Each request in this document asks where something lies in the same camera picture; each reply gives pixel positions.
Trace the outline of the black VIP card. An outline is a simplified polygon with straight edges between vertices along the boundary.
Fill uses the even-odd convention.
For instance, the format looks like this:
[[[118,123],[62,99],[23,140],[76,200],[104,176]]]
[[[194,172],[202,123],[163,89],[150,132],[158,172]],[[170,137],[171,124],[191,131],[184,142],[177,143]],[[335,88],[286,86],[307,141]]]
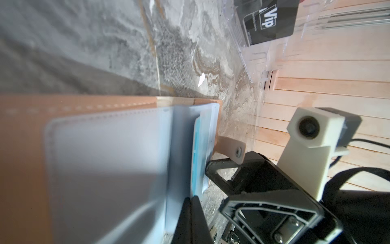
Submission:
[[[234,1],[246,45],[291,36],[299,4],[299,0]]]

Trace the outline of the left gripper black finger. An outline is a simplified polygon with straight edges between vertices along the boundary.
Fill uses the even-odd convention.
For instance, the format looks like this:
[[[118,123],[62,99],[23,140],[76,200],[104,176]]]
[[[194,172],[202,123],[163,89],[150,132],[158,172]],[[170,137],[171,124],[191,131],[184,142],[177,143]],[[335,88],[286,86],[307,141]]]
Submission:
[[[171,244],[213,244],[198,196],[184,200]]]

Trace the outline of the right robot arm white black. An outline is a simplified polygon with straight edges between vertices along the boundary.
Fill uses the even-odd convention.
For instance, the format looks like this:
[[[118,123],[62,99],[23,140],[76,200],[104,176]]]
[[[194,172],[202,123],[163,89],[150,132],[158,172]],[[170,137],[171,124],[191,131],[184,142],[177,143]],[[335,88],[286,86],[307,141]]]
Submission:
[[[241,165],[210,161],[205,174],[227,198],[220,213],[235,226],[242,244],[387,244],[390,241],[388,192],[342,190],[356,174],[389,180],[388,170],[345,170],[314,199],[265,156],[248,152]]]

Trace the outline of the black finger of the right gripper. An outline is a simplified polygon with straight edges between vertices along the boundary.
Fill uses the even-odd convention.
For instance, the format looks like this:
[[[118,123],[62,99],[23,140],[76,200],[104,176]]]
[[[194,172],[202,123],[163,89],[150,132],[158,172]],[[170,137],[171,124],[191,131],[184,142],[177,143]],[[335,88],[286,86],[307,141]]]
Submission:
[[[225,180],[218,174],[223,169],[235,169],[236,172],[231,179]],[[293,188],[290,180],[273,162],[254,151],[246,153],[241,165],[229,158],[210,161],[206,165],[205,175],[227,195]]]
[[[219,211],[251,244],[297,244],[325,215],[300,190],[232,195]]]

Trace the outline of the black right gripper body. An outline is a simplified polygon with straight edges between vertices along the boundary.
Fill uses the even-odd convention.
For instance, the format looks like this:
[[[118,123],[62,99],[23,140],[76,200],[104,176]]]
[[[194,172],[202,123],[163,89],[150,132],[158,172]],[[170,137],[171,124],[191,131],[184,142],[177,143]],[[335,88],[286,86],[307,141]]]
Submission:
[[[324,218],[305,233],[298,244],[390,242],[389,201],[337,201],[331,206],[317,203],[324,210]],[[239,230],[238,236],[241,243],[251,244]]]

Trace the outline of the clear acrylic tiered organizer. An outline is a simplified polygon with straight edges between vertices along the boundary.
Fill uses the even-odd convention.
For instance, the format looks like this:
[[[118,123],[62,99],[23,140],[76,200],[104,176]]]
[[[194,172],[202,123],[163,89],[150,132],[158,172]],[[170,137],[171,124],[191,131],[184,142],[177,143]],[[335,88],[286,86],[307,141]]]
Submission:
[[[387,60],[389,1],[223,1],[251,82],[287,62]]]

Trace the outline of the teal card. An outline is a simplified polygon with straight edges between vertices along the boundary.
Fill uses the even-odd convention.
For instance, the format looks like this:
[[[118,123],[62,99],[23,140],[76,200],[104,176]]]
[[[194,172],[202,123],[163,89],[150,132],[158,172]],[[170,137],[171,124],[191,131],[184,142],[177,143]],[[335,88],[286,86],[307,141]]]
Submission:
[[[208,118],[200,116],[195,120],[192,167],[191,196],[202,196],[205,166],[208,158],[209,124]]]

